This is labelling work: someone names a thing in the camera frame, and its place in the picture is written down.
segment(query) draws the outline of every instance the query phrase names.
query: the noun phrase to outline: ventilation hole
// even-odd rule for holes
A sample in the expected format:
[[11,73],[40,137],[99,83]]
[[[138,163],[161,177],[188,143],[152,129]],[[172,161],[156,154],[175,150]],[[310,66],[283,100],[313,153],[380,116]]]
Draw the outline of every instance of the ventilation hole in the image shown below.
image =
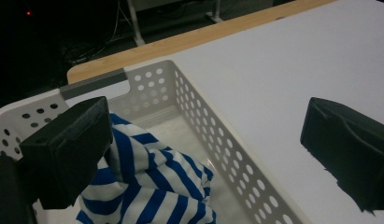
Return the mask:
[[244,181],[240,180],[241,188],[246,189],[247,186],[245,185]]
[[237,175],[237,172],[235,171],[235,168],[232,167],[231,170],[232,170],[232,174],[233,174],[233,175]]
[[277,199],[273,196],[270,196],[270,203],[275,206],[275,207],[278,207],[278,202],[277,202]]
[[219,147],[219,146],[215,146],[215,148],[217,149],[218,153],[220,153],[220,152],[221,152],[221,150],[220,150],[220,147]]
[[271,214],[271,213],[272,213],[272,210],[271,210],[270,205],[268,205],[267,203],[265,203],[263,206],[264,206],[264,209],[266,210],[266,212],[267,212],[268,214]]
[[238,164],[238,161],[233,161],[233,164],[235,165],[235,168],[239,169],[240,165]]
[[224,132],[223,132],[223,129],[222,129],[222,128],[219,128],[219,129],[218,129],[218,131],[219,131],[219,134],[220,134],[220,136],[222,136],[222,137],[223,137],[223,136],[224,136]]
[[6,139],[2,140],[2,144],[3,146],[8,147],[8,141]]
[[255,214],[255,219],[256,219],[256,221],[257,221],[259,224],[262,223],[261,218],[260,218],[257,214]]
[[261,188],[261,190],[264,190],[265,189],[265,185],[264,185],[264,182],[262,180],[258,180],[258,185],[259,185],[259,188]]
[[247,171],[250,175],[253,175],[253,169],[250,165],[247,164]]
[[249,209],[252,208],[252,204],[250,204],[250,202],[248,200],[245,200],[245,204],[247,205],[247,207]]
[[227,139],[227,145],[228,145],[229,147],[233,147],[233,142],[232,142],[232,140]]
[[287,215],[284,215],[284,216],[282,216],[282,217],[284,218],[285,223],[287,223],[287,224],[293,224],[291,218],[288,217]]
[[245,181],[247,181],[247,183],[249,182],[249,177],[247,174],[243,173],[242,176],[244,177]]
[[235,182],[235,179],[233,178],[233,176],[232,176],[232,175],[229,175],[229,179],[230,179],[230,181],[232,181],[232,183],[234,183],[234,182]]
[[261,214],[263,219],[266,219],[265,212],[262,209],[259,209],[259,214]]
[[261,193],[258,191],[258,189],[253,188],[252,191],[253,191],[253,193],[255,194],[256,197],[258,197],[258,198],[261,197]]
[[235,155],[237,156],[237,158],[238,158],[240,161],[242,161],[242,155],[241,155],[241,153],[240,153],[239,151],[237,151],[237,152],[235,153]]
[[241,189],[240,187],[237,187],[237,191],[238,191],[238,194],[239,194],[239,195],[242,195],[242,194],[243,194],[242,189]]
[[249,199],[251,202],[256,203],[255,197],[253,197],[253,195],[250,194]]
[[216,125],[216,121],[213,118],[211,118],[211,123],[212,123],[213,126]]
[[225,153],[226,153],[227,156],[230,156],[230,150],[229,150],[229,148],[225,148],[224,151],[225,151]]

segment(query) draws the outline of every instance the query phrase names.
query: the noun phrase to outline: striped fabric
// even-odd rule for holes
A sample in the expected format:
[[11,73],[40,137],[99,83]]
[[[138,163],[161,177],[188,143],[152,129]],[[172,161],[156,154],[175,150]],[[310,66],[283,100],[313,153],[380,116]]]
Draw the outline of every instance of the striped fabric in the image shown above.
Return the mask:
[[212,172],[152,134],[110,115],[113,144],[81,193],[76,223],[215,223]]

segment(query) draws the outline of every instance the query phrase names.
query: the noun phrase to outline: cable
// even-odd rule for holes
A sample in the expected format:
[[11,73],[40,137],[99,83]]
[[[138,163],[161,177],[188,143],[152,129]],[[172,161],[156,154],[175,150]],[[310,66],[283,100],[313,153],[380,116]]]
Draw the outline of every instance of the cable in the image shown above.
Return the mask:
[[119,6],[119,9],[120,9],[120,12],[122,14],[122,16],[124,17],[124,19],[128,22],[128,24],[130,25],[131,29],[134,30],[134,26],[130,23],[130,20],[128,20],[128,18],[125,16],[125,13],[122,11],[122,8],[121,6]]
[[117,2],[118,2],[118,8],[117,8],[117,10],[116,10],[116,23],[115,23],[115,29],[114,29],[114,31],[113,31],[113,35],[109,38],[109,40],[108,41],[110,41],[114,36],[115,36],[115,34],[116,34],[116,32],[117,32],[117,28],[118,28],[118,25],[119,25],[119,12],[120,12],[120,10],[121,10],[121,7],[120,7],[120,1],[121,0],[118,0]]

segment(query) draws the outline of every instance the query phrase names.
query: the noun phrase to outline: metal stand leg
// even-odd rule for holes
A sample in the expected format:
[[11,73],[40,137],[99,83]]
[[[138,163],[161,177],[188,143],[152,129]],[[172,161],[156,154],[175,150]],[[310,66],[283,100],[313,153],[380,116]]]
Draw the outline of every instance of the metal stand leg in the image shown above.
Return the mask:
[[127,3],[128,8],[130,9],[131,20],[133,22],[134,27],[134,41],[138,46],[145,45],[145,41],[143,40],[142,35],[139,31],[138,18],[136,17],[136,11],[134,8],[133,0],[127,0]]
[[206,16],[209,17],[215,23],[223,22],[219,17],[220,14],[220,0],[215,0],[215,5],[212,12],[207,12]]

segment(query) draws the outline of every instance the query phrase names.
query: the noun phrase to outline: perforated basket wall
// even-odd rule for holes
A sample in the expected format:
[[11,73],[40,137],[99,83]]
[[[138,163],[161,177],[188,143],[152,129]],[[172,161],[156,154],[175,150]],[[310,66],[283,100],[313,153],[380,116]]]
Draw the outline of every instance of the perforated basket wall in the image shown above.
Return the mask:
[[[131,89],[108,101],[111,111],[133,121],[176,106],[253,223],[302,223],[174,62],[125,69],[125,74]],[[51,91],[0,110],[0,153],[19,159],[19,143],[67,108],[60,92]]]
[[175,104],[205,146],[232,193],[255,223],[302,223],[172,61],[163,61],[126,72],[131,92],[112,101],[113,110],[128,118]]

